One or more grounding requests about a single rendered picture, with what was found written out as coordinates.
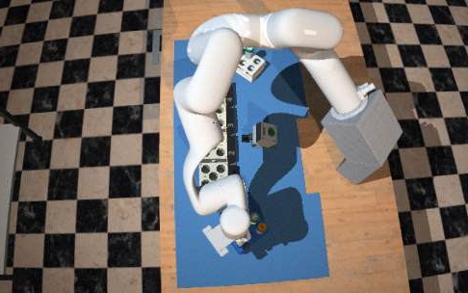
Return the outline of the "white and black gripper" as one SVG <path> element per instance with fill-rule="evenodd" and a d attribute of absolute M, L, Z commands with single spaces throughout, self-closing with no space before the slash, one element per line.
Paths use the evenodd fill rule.
<path fill-rule="evenodd" d="M 251 234 L 250 234 L 249 231 L 247 232 L 247 238 L 248 238 L 248 240 L 251 238 Z M 248 241 L 248 240 L 247 240 L 247 241 Z M 246 250 L 249 248 L 249 245 L 248 245 L 247 241 L 244 242 L 243 240 L 239 240 L 239 239 L 238 239 L 238 240 L 234 240 L 234 242 L 235 242 L 239 247 L 243 245 L 243 246 L 246 248 Z"/>

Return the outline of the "blue tube rack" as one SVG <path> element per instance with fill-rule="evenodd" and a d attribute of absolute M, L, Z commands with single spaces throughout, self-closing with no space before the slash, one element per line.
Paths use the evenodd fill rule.
<path fill-rule="evenodd" d="M 257 222 L 255 225 L 253 224 L 250 224 L 250 227 L 249 227 L 249 232 L 251 233 L 251 239 L 247 241 L 248 245 L 252 245 L 254 242 L 256 242 L 257 240 L 259 240 L 260 238 L 262 238 L 264 235 L 266 235 L 268 232 L 269 232 L 269 228 L 262 234 L 258 233 L 256 231 L 256 227 L 258 225 L 258 223 L 260 222 L 264 222 L 261 218 L 259 220 L 259 222 Z M 236 251 L 238 252 L 238 254 L 242 253 L 246 248 L 244 246 L 237 246 L 237 244 L 233 241 L 232 243 L 232 246 L 234 248 L 236 248 Z"/>

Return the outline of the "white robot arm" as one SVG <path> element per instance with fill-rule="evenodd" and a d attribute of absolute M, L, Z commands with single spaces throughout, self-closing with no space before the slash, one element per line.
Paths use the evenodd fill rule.
<path fill-rule="evenodd" d="M 194 76 L 182 79 L 173 90 L 190 144 L 183 179 L 197 214 L 206 216 L 225 208 L 220 225 L 202 230 L 220 256 L 228 253 L 226 246 L 234 240 L 248 240 L 244 233 L 250 226 L 247 187 L 236 173 L 197 187 L 195 170 L 223 139 L 216 111 L 229 91 L 243 46 L 271 50 L 289 48 L 334 107 L 331 115 L 336 120 L 348 120 L 367 106 L 367 92 L 375 86 L 367 82 L 357 86 L 351 79 L 333 50 L 343 36 L 343 25 L 335 15 L 302 8 L 269 14 L 222 14 L 207 20 L 192 34 L 187 53 L 197 69 Z M 226 233 L 222 233 L 221 228 Z"/>

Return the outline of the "white tube rack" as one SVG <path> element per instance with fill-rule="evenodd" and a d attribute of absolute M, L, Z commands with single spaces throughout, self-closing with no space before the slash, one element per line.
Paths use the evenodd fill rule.
<path fill-rule="evenodd" d="M 261 63 L 257 61 L 256 59 L 259 59 Z M 263 69 L 264 69 L 264 60 L 258 57 L 257 55 L 255 55 L 254 53 L 251 59 L 247 59 L 246 50 L 245 50 L 245 52 L 243 51 L 243 56 L 240 61 L 240 64 L 238 65 L 236 72 L 252 83 L 252 81 L 260 74 L 260 72 Z"/>

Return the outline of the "blue bench mat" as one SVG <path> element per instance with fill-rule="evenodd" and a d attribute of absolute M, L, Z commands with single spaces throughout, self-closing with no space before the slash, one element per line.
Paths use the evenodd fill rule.
<path fill-rule="evenodd" d="M 183 182 L 190 145 L 173 100 L 174 220 L 177 288 L 213 287 L 329 277 L 320 193 L 306 194 L 297 119 L 308 118 L 299 59 L 289 49 L 254 48 L 265 61 L 251 82 L 235 73 L 236 174 L 247 186 L 269 232 L 238 254 L 221 257 L 202 231 L 220 224 L 220 212 L 198 215 Z M 242 135 L 258 122 L 276 125 L 275 148 L 252 147 Z"/>

